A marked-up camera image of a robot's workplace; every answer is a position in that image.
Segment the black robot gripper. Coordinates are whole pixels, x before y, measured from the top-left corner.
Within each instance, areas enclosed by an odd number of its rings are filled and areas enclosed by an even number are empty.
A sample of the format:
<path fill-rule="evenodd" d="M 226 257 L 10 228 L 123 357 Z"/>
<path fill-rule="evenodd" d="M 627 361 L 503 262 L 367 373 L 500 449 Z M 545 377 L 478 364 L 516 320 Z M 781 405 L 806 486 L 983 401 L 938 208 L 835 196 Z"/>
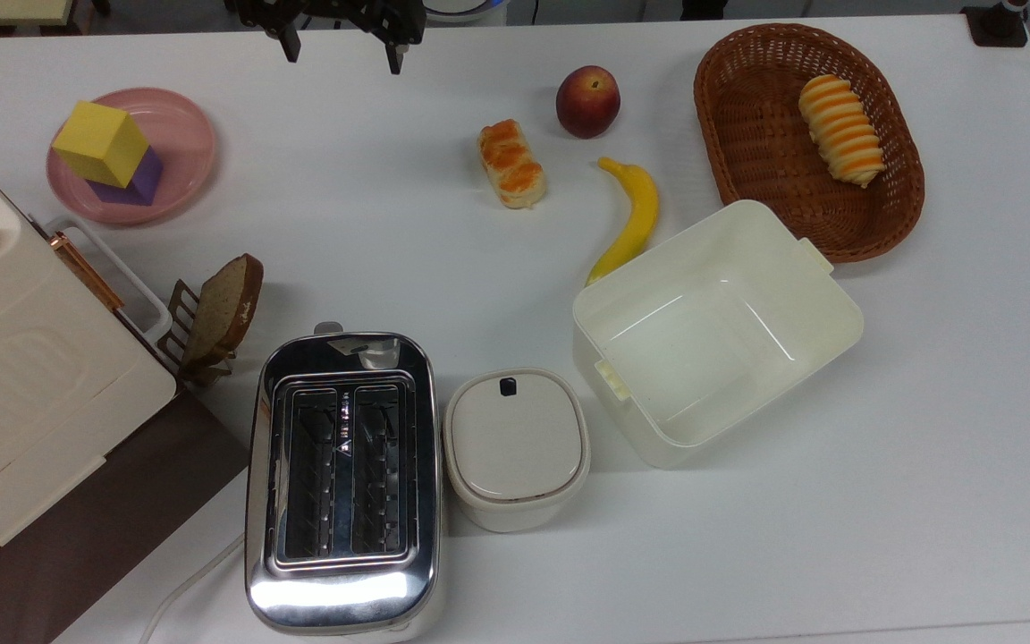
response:
<path fill-rule="evenodd" d="M 286 60 L 299 60 L 302 16 L 347 21 L 384 42 L 390 73 L 400 76 L 406 45 L 424 37 L 426 9 L 421 1 L 240 1 L 238 16 L 281 42 Z"/>

